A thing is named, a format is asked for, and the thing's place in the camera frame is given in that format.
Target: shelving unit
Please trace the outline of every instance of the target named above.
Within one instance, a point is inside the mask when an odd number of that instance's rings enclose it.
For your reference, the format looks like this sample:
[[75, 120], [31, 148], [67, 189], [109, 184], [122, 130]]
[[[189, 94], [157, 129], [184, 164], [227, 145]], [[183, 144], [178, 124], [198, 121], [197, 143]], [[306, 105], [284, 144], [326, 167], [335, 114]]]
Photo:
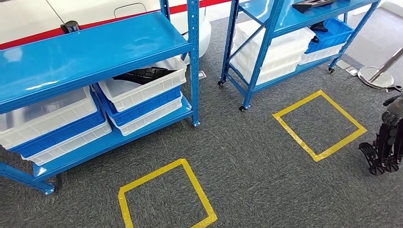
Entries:
[[[356, 37], [362, 26], [366, 23], [370, 15], [376, 9], [379, 4], [379, 0], [337, 0], [336, 2], [312, 8], [305, 13], [300, 13], [296, 9], [292, 8], [292, 4], [300, 2], [301, 0], [250, 0], [247, 2], [239, 3], [239, 0], [232, 0], [230, 20], [227, 31], [227, 41], [224, 51], [224, 60], [222, 63], [222, 72], [218, 85], [222, 86], [227, 80], [230, 80], [235, 87], [244, 96], [243, 105], [240, 107], [241, 111], [245, 111], [250, 108], [250, 100], [254, 93], [257, 93], [265, 88], [268, 88], [276, 83], [279, 83], [287, 78], [295, 76], [301, 72], [312, 69], [320, 64], [323, 64], [331, 59], [332, 63], [329, 65], [329, 73], [333, 73], [335, 70], [335, 64], [339, 58], [343, 55], [344, 51], [348, 48], [351, 42]], [[371, 4], [370, 9], [365, 14], [361, 22], [355, 28], [346, 44], [341, 48], [340, 52], [336, 55], [310, 62], [304, 65], [299, 65], [296, 70], [290, 74], [281, 76], [271, 81], [265, 82], [256, 86], [260, 69], [263, 64], [263, 60], [266, 57], [267, 50], [271, 44], [272, 39], [289, 32], [308, 27], [315, 23], [324, 21], [330, 17], [336, 17], [344, 14], [344, 21], [346, 22], [347, 13], [355, 10], [359, 7]], [[238, 17], [238, 13], [242, 11], [253, 20], [260, 24], [260, 27], [250, 36], [236, 51], [231, 53], [232, 39], [234, 37], [235, 23]], [[266, 29], [263, 42], [258, 54], [258, 58], [253, 69], [253, 74], [250, 82], [248, 83], [243, 78], [243, 75], [230, 63], [230, 60], [248, 44], [253, 37], [255, 37], [263, 28]], [[242, 83], [245, 84], [247, 89], [242, 87], [242, 84], [238, 83], [233, 76], [229, 74], [229, 69], [235, 72], [235, 75], [239, 77]]]
[[199, 2], [187, 0], [189, 39], [170, 23], [167, 0], [161, 11], [80, 30], [59, 37], [13, 47], [0, 55], [0, 114], [49, 97], [123, 74], [130, 70], [189, 53], [191, 102], [182, 98], [182, 108], [122, 136], [112, 132], [41, 166], [33, 175], [0, 163], [0, 175], [45, 194], [55, 190], [46, 179], [187, 117], [199, 123]]

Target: black object in bin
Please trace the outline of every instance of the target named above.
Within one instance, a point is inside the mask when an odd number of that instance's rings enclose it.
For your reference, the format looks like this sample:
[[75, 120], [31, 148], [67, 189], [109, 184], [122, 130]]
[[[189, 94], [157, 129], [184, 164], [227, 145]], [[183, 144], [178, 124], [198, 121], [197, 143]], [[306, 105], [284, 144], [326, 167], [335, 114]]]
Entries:
[[325, 21], [321, 21], [318, 22], [316, 24], [311, 25], [310, 29], [314, 32], [328, 32], [329, 30], [327, 28], [325, 28], [325, 26], [323, 25]]
[[150, 67], [146, 69], [133, 70], [125, 74], [115, 76], [113, 79], [125, 80], [144, 85], [175, 71], [176, 70], [168, 70], [161, 67]]
[[305, 13], [310, 8], [324, 6], [335, 1], [336, 0], [305, 0], [292, 4], [292, 7], [298, 10], [300, 13]]

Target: white car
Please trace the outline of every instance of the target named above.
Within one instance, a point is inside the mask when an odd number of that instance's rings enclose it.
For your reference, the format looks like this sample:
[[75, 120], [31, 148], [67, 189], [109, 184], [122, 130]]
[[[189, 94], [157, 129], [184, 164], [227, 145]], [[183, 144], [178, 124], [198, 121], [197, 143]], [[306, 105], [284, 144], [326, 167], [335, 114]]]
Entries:
[[[160, 9], [158, 0], [0, 0], [0, 49], [63, 34], [60, 25], [70, 20], [81, 28], [105, 24], [131, 15]], [[186, 0], [169, 0], [171, 23], [187, 39]], [[200, 49], [206, 53], [211, 24], [200, 8]]]

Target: stacked bins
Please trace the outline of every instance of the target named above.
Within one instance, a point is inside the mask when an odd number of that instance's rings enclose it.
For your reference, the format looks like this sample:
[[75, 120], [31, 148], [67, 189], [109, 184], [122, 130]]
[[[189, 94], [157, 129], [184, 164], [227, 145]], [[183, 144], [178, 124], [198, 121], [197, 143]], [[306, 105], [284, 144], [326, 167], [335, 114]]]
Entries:
[[175, 71], [144, 85], [112, 78], [94, 84], [107, 115], [123, 136], [182, 106], [181, 84], [186, 82], [184, 62], [173, 57], [148, 67], [153, 66]]
[[0, 144], [37, 165], [110, 132], [88, 86], [0, 114]]
[[302, 56], [300, 65], [317, 61], [339, 53], [353, 29], [337, 18], [329, 18], [323, 23], [327, 32], [317, 32], [319, 43], [310, 42], [308, 50]]
[[[237, 24], [231, 52], [233, 53], [237, 50], [259, 26], [259, 23], [254, 20]], [[264, 33], [265, 29], [262, 29], [230, 60], [230, 63], [239, 70], [247, 82], [250, 82]], [[314, 32], [310, 29], [302, 28], [274, 38], [264, 59], [256, 84], [259, 85], [295, 71], [314, 36]]]

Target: yellow floor tape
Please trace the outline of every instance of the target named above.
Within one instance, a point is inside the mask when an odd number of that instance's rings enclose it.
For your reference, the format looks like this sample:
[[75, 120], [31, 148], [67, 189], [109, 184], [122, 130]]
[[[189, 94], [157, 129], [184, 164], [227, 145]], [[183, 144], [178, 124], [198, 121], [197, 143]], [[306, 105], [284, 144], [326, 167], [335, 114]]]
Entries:
[[[325, 150], [324, 152], [322, 152], [320, 154], [315, 154], [312, 151], [312, 149], [309, 146], [307, 146], [307, 144], [304, 143], [301, 140], [301, 138], [298, 137], [297, 134], [295, 134], [295, 132], [284, 122], [284, 120], [281, 117], [283, 115], [297, 109], [298, 107], [306, 104], [307, 102], [317, 98], [318, 96], [324, 97], [331, 105], [333, 105], [339, 112], [341, 112], [341, 114], [343, 114], [350, 122], [352, 122], [358, 128], [358, 130], [356, 130], [355, 132], [353, 132], [351, 135], [347, 136], [346, 138], [342, 139], [335, 145], [331, 146], [329, 149]], [[311, 155], [312, 159], [316, 162], [330, 156], [331, 154], [333, 154], [334, 152], [336, 152], [337, 150], [339, 150], [340, 148], [347, 145], [348, 143], [350, 143], [351, 141], [356, 139], [358, 136], [360, 136], [366, 132], [366, 129], [362, 125], [360, 125], [355, 119], [353, 119], [346, 111], [344, 111], [338, 104], [336, 104], [336, 102], [334, 102], [322, 90], [319, 90], [316, 93], [311, 94], [310, 96], [296, 102], [295, 104], [279, 111], [278, 113], [273, 114], [273, 117], [280, 123], [281, 126], [284, 127], [284, 129], [286, 129], [286, 131], [294, 138], [294, 140], [297, 141], [297, 143], [306, 152], [308, 152], [309, 155]]]
[[190, 168], [190, 165], [188, 164], [186, 159], [178, 159], [162, 168], [159, 168], [155, 170], [154, 172], [151, 172], [129, 184], [126, 184], [125, 186], [121, 187], [118, 193], [118, 199], [119, 199], [119, 204], [120, 204], [120, 209], [122, 211], [122, 216], [123, 216], [123, 221], [125, 222], [125, 225], [127, 228], [133, 228], [133, 223], [132, 219], [130, 218], [130, 213], [129, 213], [129, 208], [127, 206], [126, 202], [126, 197], [125, 197], [125, 192], [155, 178], [158, 177], [159, 175], [182, 165], [183, 168], [185, 169], [186, 174], [188, 175], [194, 189], [197, 192], [197, 195], [200, 198], [200, 201], [202, 205], [204, 206], [204, 209], [207, 212], [208, 217], [203, 219], [202, 221], [196, 223], [195, 225], [192, 226], [192, 228], [204, 228], [213, 223], [215, 220], [217, 220], [217, 216], [214, 213], [214, 210], [207, 199], [206, 195], [203, 192], [202, 187], [200, 186], [199, 182], [196, 179], [196, 176], [194, 175], [192, 169]]

